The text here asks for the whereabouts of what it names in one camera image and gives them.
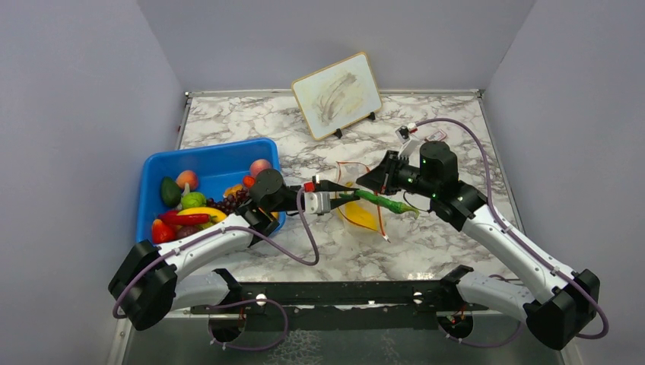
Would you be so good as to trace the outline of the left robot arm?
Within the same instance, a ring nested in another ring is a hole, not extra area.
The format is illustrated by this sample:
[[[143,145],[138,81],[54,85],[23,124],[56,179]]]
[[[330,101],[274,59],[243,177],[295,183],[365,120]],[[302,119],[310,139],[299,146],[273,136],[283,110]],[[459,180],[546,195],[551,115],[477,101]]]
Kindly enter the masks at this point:
[[[153,245],[135,244],[108,285],[115,299],[112,315],[128,319],[139,330],[149,329],[168,312],[212,303],[230,312],[239,292],[217,275],[191,274],[231,252],[245,250],[261,241],[294,259],[295,254],[270,239],[278,229],[275,212],[326,214],[359,198],[356,189],[317,178],[301,186],[287,186],[275,169],[260,172],[249,198],[221,222],[187,238]]]

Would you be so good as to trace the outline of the green chili pepper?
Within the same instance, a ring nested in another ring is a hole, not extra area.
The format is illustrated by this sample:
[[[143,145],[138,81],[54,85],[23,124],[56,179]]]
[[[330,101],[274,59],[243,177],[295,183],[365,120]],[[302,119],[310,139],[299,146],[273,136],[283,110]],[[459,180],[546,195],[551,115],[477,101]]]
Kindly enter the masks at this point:
[[[415,218],[418,218],[420,215],[420,211],[417,208],[413,208],[411,205],[404,202],[394,201],[385,196],[376,195],[375,193],[365,190],[356,190],[352,193],[341,193],[339,196],[341,198],[359,198],[377,205],[378,207],[385,208],[393,214],[411,213]]]

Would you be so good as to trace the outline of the yellow banana bunch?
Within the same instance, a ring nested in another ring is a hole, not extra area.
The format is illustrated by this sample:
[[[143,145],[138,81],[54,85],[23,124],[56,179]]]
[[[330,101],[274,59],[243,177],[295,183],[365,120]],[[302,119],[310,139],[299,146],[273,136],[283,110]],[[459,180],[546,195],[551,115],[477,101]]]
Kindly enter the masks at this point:
[[[365,230],[378,231],[379,229],[377,216],[371,208],[366,208],[361,200],[341,206],[340,212],[349,224]]]

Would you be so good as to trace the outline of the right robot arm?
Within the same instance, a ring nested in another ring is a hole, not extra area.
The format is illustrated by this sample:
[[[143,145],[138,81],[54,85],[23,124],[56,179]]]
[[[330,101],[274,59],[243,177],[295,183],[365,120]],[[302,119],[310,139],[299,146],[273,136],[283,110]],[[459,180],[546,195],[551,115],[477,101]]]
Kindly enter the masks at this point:
[[[398,152],[387,151],[356,182],[380,197],[404,191],[429,198],[439,219],[482,244],[523,283],[455,269],[443,279],[440,302],[448,309],[464,303],[486,306],[524,322],[548,348],[563,349],[596,317],[599,278],[589,269],[577,272],[559,262],[513,228],[482,192],[459,178],[457,156],[446,143],[425,142],[419,154],[420,165],[414,167]]]

